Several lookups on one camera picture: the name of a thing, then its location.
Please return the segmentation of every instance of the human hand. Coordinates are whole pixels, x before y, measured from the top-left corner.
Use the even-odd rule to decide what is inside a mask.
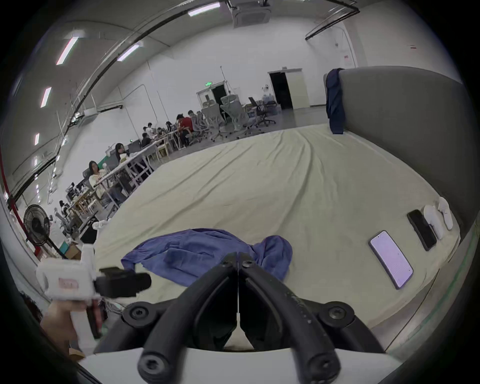
[[[100,309],[93,301],[94,314],[98,329],[102,326]],[[70,340],[77,339],[70,312],[82,312],[87,309],[85,301],[53,300],[43,316],[40,326],[47,336],[66,354]]]

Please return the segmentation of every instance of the gray headboard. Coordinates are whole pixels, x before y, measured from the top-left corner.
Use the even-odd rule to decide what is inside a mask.
[[[410,67],[340,72],[346,128],[403,160],[443,195],[462,237],[480,209],[480,135],[465,87]]]

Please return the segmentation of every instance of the navy cloth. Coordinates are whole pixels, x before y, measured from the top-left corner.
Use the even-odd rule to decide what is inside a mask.
[[[339,72],[343,68],[332,69],[325,81],[327,87],[327,116],[330,119],[330,130],[332,133],[343,133],[345,127],[345,111],[342,102],[342,84],[340,83]]]
[[[126,254],[121,263],[136,263],[156,275],[188,287],[231,252],[247,253],[265,271],[283,280],[292,260],[292,247],[280,236],[268,236],[249,245],[221,229],[197,228],[158,236]]]

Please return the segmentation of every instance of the person in red shirt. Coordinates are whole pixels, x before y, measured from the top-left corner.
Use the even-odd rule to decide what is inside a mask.
[[[189,146],[187,135],[193,132],[192,119],[183,117],[182,114],[177,115],[177,131],[180,136],[180,141],[184,146]]]

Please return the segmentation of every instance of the black smartphone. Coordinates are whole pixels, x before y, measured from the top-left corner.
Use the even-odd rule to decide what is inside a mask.
[[[420,238],[420,241],[426,251],[432,249],[432,247],[437,243],[437,238],[433,233],[432,228],[428,225],[427,221],[423,217],[422,213],[415,209],[414,211],[407,213],[408,221],[415,229],[415,232]]]

